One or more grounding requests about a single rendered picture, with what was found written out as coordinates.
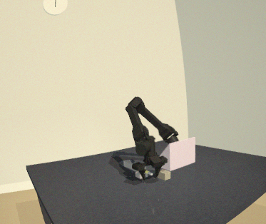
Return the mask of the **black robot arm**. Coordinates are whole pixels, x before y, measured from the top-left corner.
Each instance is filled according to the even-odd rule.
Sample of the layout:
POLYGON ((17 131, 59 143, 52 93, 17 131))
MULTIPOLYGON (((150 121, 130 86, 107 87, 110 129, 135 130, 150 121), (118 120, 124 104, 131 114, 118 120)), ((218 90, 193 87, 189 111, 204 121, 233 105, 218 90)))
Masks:
MULTIPOLYGON (((155 137, 149 136, 149 130, 141 123, 138 114, 141 114, 146 120, 148 120, 153 126, 158 129, 158 135, 168 144, 179 141, 176 136, 178 132, 174 127, 168 124, 162 123, 156 118, 146 107, 140 97, 135 97, 126 106, 129 118, 131 120, 133 130, 133 139, 135 141, 135 151, 139 156, 143 156, 148 152, 155 150, 155 137), (172 135, 172 136, 171 136, 172 135), (168 139, 169 137, 169 139, 168 139)), ((148 156, 147 163, 151 164, 153 168, 161 166, 161 163, 165 162, 165 157, 155 153, 154 156, 148 156), (149 163, 150 162, 150 163, 149 163)))

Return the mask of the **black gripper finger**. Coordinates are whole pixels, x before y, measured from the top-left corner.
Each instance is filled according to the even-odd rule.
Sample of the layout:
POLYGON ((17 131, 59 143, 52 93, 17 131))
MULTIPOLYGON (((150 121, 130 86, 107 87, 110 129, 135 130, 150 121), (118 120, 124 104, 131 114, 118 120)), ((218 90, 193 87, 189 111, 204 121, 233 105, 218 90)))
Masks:
POLYGON ((146 169, 139 170, 140 175, 142 176, 143 180, 145 180, 145 171, 146 171, 146 169))
POLYGON ((165 164, 161 164, 161 166, 155 167, 155 174, 156 174, 156 176, 159 175, 160 169, 161 169, 161 167, 162 167, 163 165, 165 165, 165 164))

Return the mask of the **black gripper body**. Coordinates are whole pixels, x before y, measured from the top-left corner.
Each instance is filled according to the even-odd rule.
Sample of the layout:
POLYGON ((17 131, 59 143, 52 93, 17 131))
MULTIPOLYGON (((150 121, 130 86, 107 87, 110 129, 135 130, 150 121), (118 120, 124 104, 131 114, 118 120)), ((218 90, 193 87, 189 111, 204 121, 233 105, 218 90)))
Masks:
MULTIPOLYGON (((133 170, 143 170, 145 168, 145 166, 149 166, 150 164, 147 164, 147 159, 148 156, 154 156, 155 153, 157 154, 157 152, 152 151, 152 152, 148 152, 147 154, 145 154, 145 159, 143 160, 144 163, 133 163, 132 165, 132 169, 133 170)), ((165 162, 161 163, 161 164, 166 164, 168 162, 168 159, 165 157, 165 162)))

